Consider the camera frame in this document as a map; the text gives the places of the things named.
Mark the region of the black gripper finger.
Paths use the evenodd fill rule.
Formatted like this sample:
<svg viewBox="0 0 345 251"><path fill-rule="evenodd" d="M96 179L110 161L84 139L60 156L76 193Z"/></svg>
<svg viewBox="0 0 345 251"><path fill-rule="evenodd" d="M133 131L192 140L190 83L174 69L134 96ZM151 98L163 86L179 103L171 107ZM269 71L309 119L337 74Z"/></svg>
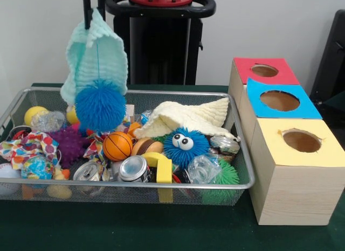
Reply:
<svg viewBox="0 0 345 251"><path fill-rule="evenodd" d="M91 20L92 20L92 7L91 7L91 0L82 0L83 3L83 11L84 11L84 23L85 29L89 29Z"/></svg>
<svg viewBox="0 0 345 251"><path fill-rule="evenodd" d="M106 0L98 0L98 11L100 15L102 16L103 20L106 20L106 8L105 8L105 2Z"/></svg>

